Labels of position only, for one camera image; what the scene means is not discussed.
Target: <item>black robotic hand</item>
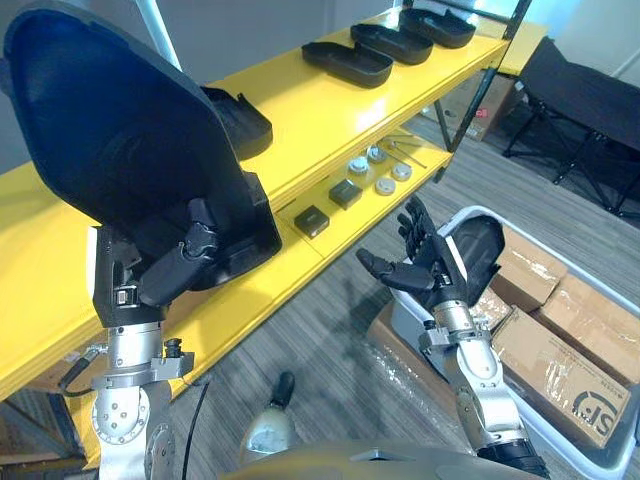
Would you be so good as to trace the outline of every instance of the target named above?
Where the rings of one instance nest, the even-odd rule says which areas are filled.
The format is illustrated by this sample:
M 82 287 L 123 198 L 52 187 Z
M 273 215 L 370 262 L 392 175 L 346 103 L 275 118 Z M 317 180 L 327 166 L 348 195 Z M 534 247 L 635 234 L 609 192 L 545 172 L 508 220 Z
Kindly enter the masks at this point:
M 450 300 L 475 305 L 499 269 L 496 260 L 504 248 L 500 223 L 481 215 L 463 221 L 451 232 L 466 270 L 465 279 L 424 204 L 414 196 L 405 208 L 409 216 L 398 215 L 398 233 L 412 263 L 388 262 L 360 249 L 356 256 L 362 265 L 385 285 L 412 294 L 428 311 Z
M 468 302 L 467 282 L 424 204 L 414 196 L 405 208 L 410 217 L 398 215 L 398 233 L 412 263 L 388 262 L 364 248 L 356 253 L 360 263 L 385 285 L 411 293 L 427 310 L 449 300 Z

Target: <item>white plastic bin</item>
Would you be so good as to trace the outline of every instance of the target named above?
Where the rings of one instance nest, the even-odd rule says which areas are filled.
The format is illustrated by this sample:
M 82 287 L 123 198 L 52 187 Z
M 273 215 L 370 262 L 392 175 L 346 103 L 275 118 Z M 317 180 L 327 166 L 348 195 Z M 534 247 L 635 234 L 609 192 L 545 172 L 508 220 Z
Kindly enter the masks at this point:
M 563 262 L 567 266 L 569 273 L 580 278 L 618 305 L 640 317 L 640 307 L 634 305 L 570 260 L 540 243 L 528 233 L 522 231 L 511 222 L 508 222 L 500 215 L 487 208 L 480 206 L 464 208 L 455 214 L 449 222 L 440 227 L 438 232 L 442 236 L 446 237 L 458 224 L 468 218 L 477 217 L 479 215 L 489 215 L 497 219 L 503 225 L 507 225 L 512 230 L 518 232 L 520 235 Z M 432 317 L 408 293 L 394 289 L 391 289 L 391 293 L 395 300 L 391 316 L 391 325 L 398 336 L 419 352 L 418 337 L 424 332 L 423 322 L 431 319 Z M 629 465 L 633 449 L 636 446 L 638 410 L 640 407 L 640 387 L 634 387 L 632 389 L 631 400 L 629 401 L 625 413 L 620 419 L 616 430 L 611 436 L 607 447 L 604 450 L 599 451 L 595 449 L 589 451 L 579 449 L 567 440 L 560 432 L 558 432 L 558 430 L 547 422 L 527 402 L 520 398 L 513 389 L 509 388 L 509 393 L 518 405 L 520 415 L 539 455 L 544 458 L 545 451 L 554 451 L 562 456 L 581 475 L 588 478 L 599 480 L 622 478 L 627 466 Z

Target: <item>black plastic part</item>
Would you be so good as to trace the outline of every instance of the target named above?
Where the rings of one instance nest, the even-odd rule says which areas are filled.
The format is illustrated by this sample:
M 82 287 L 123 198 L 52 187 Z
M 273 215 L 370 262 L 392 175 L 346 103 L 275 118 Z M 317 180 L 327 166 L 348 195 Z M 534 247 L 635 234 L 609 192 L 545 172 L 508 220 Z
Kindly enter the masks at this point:
M 467 270 L 467 304 L 476 304 L 499 270 L 496 264 L 504 249 L 502 225 L 482 215 L 465 220 L 452 233 Z
M 362 189 L 346 178 L 329 190 L 329 198 L 343 210 L 347 210 L 360 197 L 362 197 Z
M 550 478 L 549 470 L 538 456 L 530 441 L 519 439 L 515 442 L 493 445 L 478 450 L 478 457 L 491 460 L 508 467 L 517 468 L 542 478 Z
M 235 99 L 221 88 L 201 88 L 213 103 L 238 159 L 255 157 L 271 145 L 271 122 L 243 94 Z
M 354 48 L 334 42 L 313 42 L 302 46 L 309 63 L 361 87 L 382 85 L 391 74 L 393 59 L 356 42 Z
M 170 338 L 164 342 L 164 356 L 167 358 L 180 358 L 182 356 L 182 339 Z
M 315 205 L 311 205 L 304 212 L 293 219 L 296 227 L 307 234 L 309 238 L 317 237 L 329 226 L 329 217 Z
M 291 396 L 293 395 L 293 389 L 295 386 L 296 378 L 293 373 L 289 371 L 282 372 L 278 383 L 273 388 L 269 405 L 277 406 L 282 409 L 287 408 L 287 405 L 289 405 L 289 402 L 291 401 Z
M 387 28 L 382 25 L 359 23 L 351 27 L 351 38 L 402 63 L 417 65 L 424 62 L 433 48 L 427 38 Z
M 130 242 L 109 226 L 99 227 L 96 245 L 93 306 L 104 328 L 161 322 L 166 308 L 138 302 L 136 285 L 127 285 L 133 270 L 141 267 Z M 117 291 L 130 292 L 126 305 L 117 305 Z
M 464 47 L 471 41 L 476 27 L 457 17 L 447 9 L 444 15 L 419 8 L 400 12 L 400 31 L 433 40 L 447 48 Z
M 211 101 L 126 32 L 67 3 L 30 7 L 4 42 L 8 88 L 31 158 L 67 203 L 121 232 L 150 265 L 183 241 L 204 200 L 219 236 L 193 288 L 281 247 L 267 197 L 243 172 Z
M 139 281 L 139 298 L 146 305 L 161 307 L 171 303 L 198 280 L 213 262 L 217 235 L 195 222 L 180 242 L 156 260 Z

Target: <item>metal bracket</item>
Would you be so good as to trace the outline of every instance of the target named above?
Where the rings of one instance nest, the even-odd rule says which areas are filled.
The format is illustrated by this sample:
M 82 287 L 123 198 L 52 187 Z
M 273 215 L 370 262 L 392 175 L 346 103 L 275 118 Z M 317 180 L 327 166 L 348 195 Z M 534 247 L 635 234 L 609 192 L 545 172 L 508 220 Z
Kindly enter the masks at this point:
M 183 352 L 179 358 L 152 358 L 151 363 L 109 370 L 91 385 L 94 390 L 127 388 L 180 378 L 193 370 L 194 358 L 194 352 Z

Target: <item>chair leg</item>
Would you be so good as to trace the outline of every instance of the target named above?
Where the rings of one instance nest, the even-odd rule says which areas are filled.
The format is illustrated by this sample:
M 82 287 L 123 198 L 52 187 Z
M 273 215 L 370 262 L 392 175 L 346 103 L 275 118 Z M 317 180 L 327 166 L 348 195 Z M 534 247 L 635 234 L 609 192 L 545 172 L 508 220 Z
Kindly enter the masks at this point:
M 596 180 L 596 178 L 591 174 L 589 169 L 582 163 L 583 158 L 585 157 L 585 153 L 590 153 L 595 157 L 597 154 L 596 147 L 600 144 L 600 140 L 604 137 L 591 130 L 585 135 L 583 142 L 580 144 L 576 153 L 573 155 L 569 163 L 565 166 L 565 168 L 558 174 L 558 176 L 553 181 L 554 185 L 558 185 L 562 179 L 575 167 L 578 167 L 584 176 L 587 178 L 587 181 L 591 184 L 591 187 L 595 190 L 598 198 L 600 199 L 600 203 L 602 203 L 602 207 L 608 212 L 613 211 L 613 206 L 609 203 L 609 199 L 605 195 L 602 187 Z
M 565 150 L 570 152 L 571 148 L 567 144 L 567 141 L 564 139 L 562 134 L 560 132 L 558 132 L 558 130 L 556 129 L 555 125 L 553 125 L 553 123 L 551 121 L 549 121 L 549 125 L 551 126 L 551 130 L 560 139 L 560 142 L 564 146 Z M 594 132 L 592 132 L 592 131 L 587 132 L 587 134 L 584 137 L 584 140 L 582 141 L 580 146 L 577 148 L 577 150 L 571 156 L 571 159 L 565 164 L 564 168 L 558 172 L 558 175 L 556 175 L 556 178 L 553 179 L 553 184 L 554 185 L 558 185 L 564 179 L 564 177 L 566 177 L 569 174 L 569 172 L 575 168 L 575 166 L 578 164 L 578 160 L 580 159 L 580 157 L 582 155 L 582 152 L 584 151 L 586 146 L 591 143 L 591 140 L 592 140 L 593 136 L 594 136 Z
M 633 187 L 635 187 L 638 184 L 638 182 L 640 182 L 640 173 L 638 173 L 638 175 L 636 175 L 636 177 L 633 180 L 631 180 L 631 182 L 629 182 L 629 184 L 625 187 L 624 191 L 622 192 L 622 194 L 618 198 L 618 201 L 613 206 L 612 213 L 614 213 L 616 215 L 619 215 L 621 217 L 623 217 L 623 216 L 631 216 L 631 217 L 637 218 L 638 216 L 640 216 L 640 214 L 638 214 L 638 213 L 621 212 L 620 211 L 620 209 L 622 208 L 622 204 L 625 202 L 625 200 L 629 196 L 629 193 L 631 193 L 631 190 L 633 190 Z
M 516 144 L 516 142 L 520 139 L 520 137 L 522 137 L 522 135 L 524 135 L 524 133 L 529 130 L 529 127 L 531 127 L 531 125 L 533 124 L 533 121 L 538 117 L 538 112 L 534 110 L 534 112 L 531 114 L 531 117 L 529 117 L 529 119 L 524 123 L 524 125 L 522 125 L 522 127 L 520 127 L 520 130 L 518 130 L 513 137 L 511 138 L 511 141 L 509 142 L 509 145 L 507 146 L 506 150 L 504 152 L 502 152 L 502 156 L 509 158 L 512 155 L 511 149 L 513 148 L 513 146 Z

